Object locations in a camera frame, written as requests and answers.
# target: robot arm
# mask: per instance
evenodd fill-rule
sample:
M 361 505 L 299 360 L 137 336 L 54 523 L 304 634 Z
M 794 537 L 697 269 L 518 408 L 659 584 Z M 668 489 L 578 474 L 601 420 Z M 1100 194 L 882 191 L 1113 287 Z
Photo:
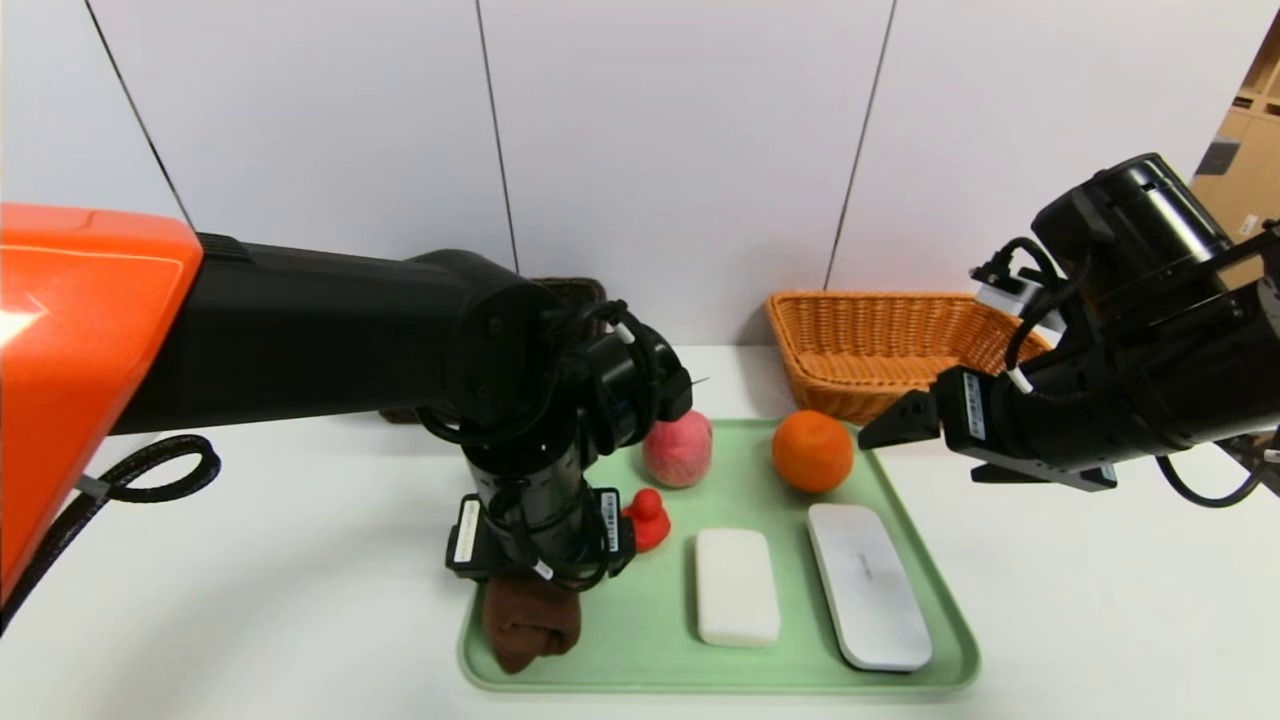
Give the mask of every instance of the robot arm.
M 1032 228 L 1068 278 L 1039 263 L 1044 290 L 1010 343 L 1006 372 L 940 374 L 873 420 L 861 447 L 945 430 L 951 450 L 986 462 L 977 482 L 1091 491 L 1115 487 L 1112 462 L 1156 455 L 1183 492 L 1166 455 L 1280 423 L 1276 228 L 1233 246 L 1158 155 L 1098 173 Z M 1019 238 L 975 279 L 1007 284 L 1015 243 L 1043 254 Z M 1266 275 L 1226 290 L 1219 270 L 1251 255 L 1262 255 Z M 1061 342 L 1018 364 L 1019 338 L 1055 310 Z
M 460 575 L 538 566 L 582 589 L 634 556 L 630 521 L 602 515 L 616 492 L 582 471 L 692 398 L 675 352 L 625 302 L 564 307 L 460 250 L 398 263 L 127 213 L 3 213 L 0 620 L 109 433 L 416 407 L 476 479 L 462 506 L 483 521 L 463 538 L 467 561 L 449 562 Z M 614 332 L 584 341 L 596 322 Z

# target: peach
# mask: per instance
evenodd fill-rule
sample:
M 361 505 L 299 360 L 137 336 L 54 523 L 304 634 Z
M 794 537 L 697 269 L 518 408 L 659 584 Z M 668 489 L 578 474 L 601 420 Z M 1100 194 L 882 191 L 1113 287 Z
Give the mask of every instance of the peach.
M 658 423 L 644 438 L 644 466 L 659 483 L 684 488 L 698 483 L 712 465 L 712 423 L 690 410 L 675 423 Z

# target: panel seam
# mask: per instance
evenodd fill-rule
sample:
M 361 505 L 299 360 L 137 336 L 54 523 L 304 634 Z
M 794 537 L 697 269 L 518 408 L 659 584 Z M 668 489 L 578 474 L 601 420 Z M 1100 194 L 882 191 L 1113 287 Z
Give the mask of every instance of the panel seam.
M 888 22 L 884 24 L 884 41 L 881 42 L 879 59 L 876 61 L 876 76 L 872 78 L 872 92 L 867 97 L 867 114 L 863 115 L 863 129 L 858 133 L 858 150 L 854 151 L 854 167 L 849 172 L 849 187 L 845 188 L 845 204 L 840 208 L 840 220 L 836 223 L 836 238 L 831 243 L 831 258 L 827 260 L 827 277 L 822 281 L 822 290 L 831 287 L 831 273 L 836 269 L 836 251 L 840 250 L 841 236 L 845 232 L 845 215 L 849 213 L 849 200 L 854 195 L 854 178 L 858 177 L 858 164 L 863 159 L 863 147 L 867 145 L 867 128 L 872 124 L 872 109 L 876 106 L 876 91 L 879 90 L 881 72 L 884 69 L 884 55 L 888 51 L 888 37 L 893 31 L 893 15 L 897 13 L 897 0 L 888 8 Z
M 489 114 L 493 117 L 493 141 L 498 149 L 498 174 L 502 178 L 502 201 L 507 208 L 507 233 L 511 236 L 511 259 L 520 273 L 520 254 L 516 251 L 516 223 L 511 215 L 511 192 L 507 188 L 507 163 L 502 156 L 502 133 L 498 132 L 498 102 L 493 96 L 493 72 L 489 69 L 489 44 L 484 35 L 484 13 L 476 0 L 476 26 L 480 28 L 480 55 L 484 58 L 484 79 L 489 88 Z
M 102 32 L 102 24 L 97 22 L 97 13 L 93 12 L 93 3 L 91 0 L 84 0 L 84 9 L 88 10 L 88 18 L 93 23 L 93 29 L 97 32 L 97 38 L 102 44 L 102 50 L 106 53 L 108 61 L 111 63 L 111 70 L 115 73 L 115 79 L 120 83 L 124 99 L 129 102 L 129 109 L 133 111 L 133 119 L 138 122 L 138 128 L 142 129 L 142 137 L 146 138 L 147 147 L 151 149 L 151 156 L 155 158 L 156 165 L 160 167 L 160 174 L 164 176 L 164 182 L 169 186 L 169 192 L 173 193 L 173 200 L 178 204 L 178 210 L 182 213 L 183 219 L 187 220 L 187 227 L 195 231 L 196 225 L 191 222 L 191 213 L 187 211 L 187 205 L 182 201 L 182 196 L 178 195 L 178 187 L 173 184 L 173 177 L 169 176 L 169 169 L 164 167 L 164 160 L 160 159 L 160 151 L 156 150 L 156 143 L 151 140 L 151 132 L 147 129 L 147 124 L 142 122 L 142 113 L 138 111 L 138 104 L 133 101 L 133 94 L 129 92 L 129 86 L 124 82 L 124 76 L 120 73 L 120 65 L 115 61 L 111 46 L 106 41 L 106 33 Z

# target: white table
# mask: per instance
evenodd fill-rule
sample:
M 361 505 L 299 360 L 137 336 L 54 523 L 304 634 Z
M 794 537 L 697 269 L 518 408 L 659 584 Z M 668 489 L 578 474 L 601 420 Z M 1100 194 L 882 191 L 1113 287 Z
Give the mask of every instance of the white table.
M 690 347 L 712 416 L 792 407 L 773 348 Z M 443 566 L 461 455 L 375 415 L 214 429 L 223 475 L 163 506 L 108 507 L 0 642 L 20 720 L 250 717 L 1275 717 L 1280 501 L 1211 511 L 1155 462 L 1117 491 L 974 486 L 940 442 L 881 454 L 983 651 L 927 700 L 503 696 L 457 639 L 471 583 Z M 1243 470 L 1179 456 L 1204 492 Z

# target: orange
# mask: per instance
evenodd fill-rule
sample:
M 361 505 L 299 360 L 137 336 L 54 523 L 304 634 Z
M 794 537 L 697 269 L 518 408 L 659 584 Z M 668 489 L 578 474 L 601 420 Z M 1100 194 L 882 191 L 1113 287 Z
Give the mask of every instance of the orange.
M 773 432 L 773 468 L 799 491 L 836 489 L 854 469 L 854 441 L 840 420 L 800 410 Z

